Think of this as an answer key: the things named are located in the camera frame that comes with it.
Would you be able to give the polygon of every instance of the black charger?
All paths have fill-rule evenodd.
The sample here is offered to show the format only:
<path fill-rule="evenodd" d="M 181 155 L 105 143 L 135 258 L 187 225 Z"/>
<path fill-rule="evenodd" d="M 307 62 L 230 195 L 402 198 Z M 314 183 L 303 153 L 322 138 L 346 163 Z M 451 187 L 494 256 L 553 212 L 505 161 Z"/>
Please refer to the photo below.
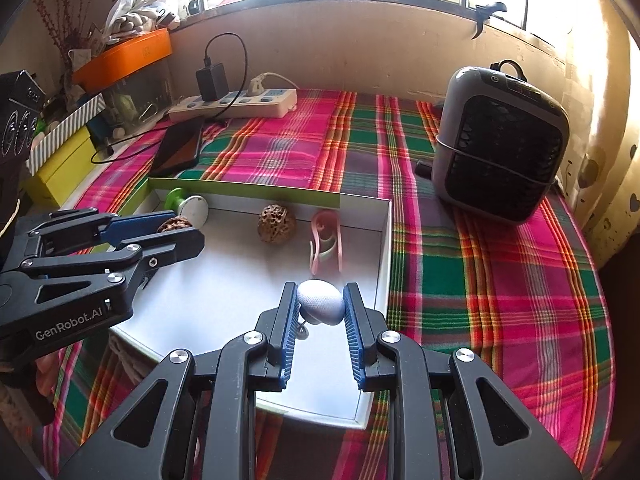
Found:
<path fill-rule="evenodd" d="M 229 93 L 224 65 L 212 65 L 209 57 L 204 60 L 204 68 L 196 72 L 196 79 L 202 100 L 206 103 L 218 101 Z"/>

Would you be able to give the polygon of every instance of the black phone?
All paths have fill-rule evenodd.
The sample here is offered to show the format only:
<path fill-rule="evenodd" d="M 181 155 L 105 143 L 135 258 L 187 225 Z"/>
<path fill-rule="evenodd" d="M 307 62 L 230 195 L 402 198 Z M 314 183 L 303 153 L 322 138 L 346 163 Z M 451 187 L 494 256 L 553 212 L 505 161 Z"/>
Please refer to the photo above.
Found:
<path fill-rule="evenodd" d="M 170 176 L 197 165 L 202 148 L 204 117 L 169 126 L 164 133 L 149 176 Z"/>

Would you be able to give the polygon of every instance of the window frame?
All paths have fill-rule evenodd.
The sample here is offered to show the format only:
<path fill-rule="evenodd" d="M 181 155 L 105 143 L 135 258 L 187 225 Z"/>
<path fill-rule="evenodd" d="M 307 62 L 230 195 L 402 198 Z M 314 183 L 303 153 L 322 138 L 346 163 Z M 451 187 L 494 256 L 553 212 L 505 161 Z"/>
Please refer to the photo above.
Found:
<path fill-rule="evenodd" d="M 224 6 L 213 7 L 211 9 L 206 9 L 201 11 L 198 14 L 193 16 L 189 16 L 186 20 L 182 22 L 180 27 L 177 30 L 181 30 L 182 28 L 189 27 L 194 23 L 198 23 L 203 20 L 207 20 L 209 18 L 214 18 L 216 16 L 223 16 L 225 14 L 231 14 L 233 12 L 238 12 L 240 10 L 248 10 L 255 9 L 256 7 L 268 7 L 274 5 L 281 4 L 291 4 L 291 3 L 299 3 L 299 2 L 308 2 L 308 1 L 323 1 L 323 0 L 239 0 L 237 2 L 233 2 L 231 4 L 226 4 Z M 468 0 L 460 0 L 461 3 L 453 3 L 448 0 L 362 0 L 362 1 L 371 1 L 371 2 L 386 2 L 400 5 L 407 5 L 412 7 L 420 7 L 423 9 L 429 10 L 437 10 L 439 12 L 446 12 L 447 14 L 452 14 L 453 16 L 458 16 L 460 18 L 465 18 L 468 20 L 476 20 L 476 12 L 475 9 L 470 8 L 468 4 Z M 204 8 L 204 0 L 198 0 L 200 4 L 200 8 Z M 503 18 L 491 17 L 488 25 L 501 30 L 511 36 L 519 38 L 520 40 L 529 43 L 530 45 L 543 50 L 546 54 L 549 54 L 552 57 L 563 62 L 564 60 L 559 57 L 558 53 L 554 46 L 545 41 L 543 38 L 536 36 L 531 32 L 527 32 L 527 17 L 529 13 L 529 0 L 525 0 L 525 8 L 524 8 L 524 17 L 522 20 L 522 26 L 518 26 L 514 23 L 508 22 Z"/>

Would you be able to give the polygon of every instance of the window sill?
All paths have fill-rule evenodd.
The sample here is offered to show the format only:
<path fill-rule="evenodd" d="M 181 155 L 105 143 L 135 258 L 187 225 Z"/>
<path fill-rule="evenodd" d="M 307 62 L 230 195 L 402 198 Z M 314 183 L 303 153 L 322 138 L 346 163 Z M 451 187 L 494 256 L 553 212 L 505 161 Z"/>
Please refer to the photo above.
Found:
<path fill-rule="evenodd" d="M 320 1 L 320 0 L 240 0 L 238 2 L 234 2 L 232 4 L 226 4 L 220 7 L 214 7 L 213 9 L 205 10 L 199 14 L 195 14 L 194 16 L 188 16 L 185 20 L 182 20 L 180 25 L 172 30 L 172 33 L 183 30 L 187 27 L 191 27 L 191 25 L 195 25 L 196 23 L 203 22 L 205 20 L 210 20 L 211 18 L 216 18 L 218 16 L 224 16 L 226 14 L 232 14 L 234 12 L 239 12 L 241 10 L 249 10 L 256 9 L 258 7 L 267 7 L 281 4 L 291 4 L 297 2 L 309 2 L 309 1 Z M 463 7 L 460 4 L 447 2 L 445 0 L 361 0 L 368 2 L 387 2 L 393 4 L 401 4 L 408 5 L 412 7 L 420 7 L 422 9 L 430 9 L 437 10 L 439 12 L 446 12 L 447 14 L 452 14 L 453 16 L 458 16 L 460 18 L 465 18 L 466 20 L 471 20 L 474 22 L 476 19 L 476 13 L 474 10 L 469 9 L 468 7 Z M 561 57 L 559 52 L 549 43 L 542 40 L 541 38 L 534 36 L 530 32 L 526 30 L 522 30 L 511 23 L 505 22 L 500 18 L 491 17 L 488 23 L 485 23 L 485 27 L 495 28 L 513 36 L 514 38 L 518 38 L 521 41 L 529 44 L 530 46 L 541 50 L 548 56 L 551 56 L 558 60 L 561 63 L 564 63 L 564 57 Z"/>

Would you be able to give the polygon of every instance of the walnut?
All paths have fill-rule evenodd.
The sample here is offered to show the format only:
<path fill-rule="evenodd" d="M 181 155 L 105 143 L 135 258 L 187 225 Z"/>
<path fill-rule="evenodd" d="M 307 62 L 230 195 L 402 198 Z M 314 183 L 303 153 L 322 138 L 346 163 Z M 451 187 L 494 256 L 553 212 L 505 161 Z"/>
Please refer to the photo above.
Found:
<path fill-rule="evenodd" d="M 296 217 L 286 207 L 273 204 L 265 207 L 258 220 L 260 240 L 283 244 L 296 233 Z"/>
<path fill-rule="evenodd" d="M 187 227 L 193 227 L 184 216 L 175 216 L 169 218 L 164 224 L 158 228 L 159 233 L 165 233 L 167 231 L 175 231 L 178 229 L 186 229 Z"/>

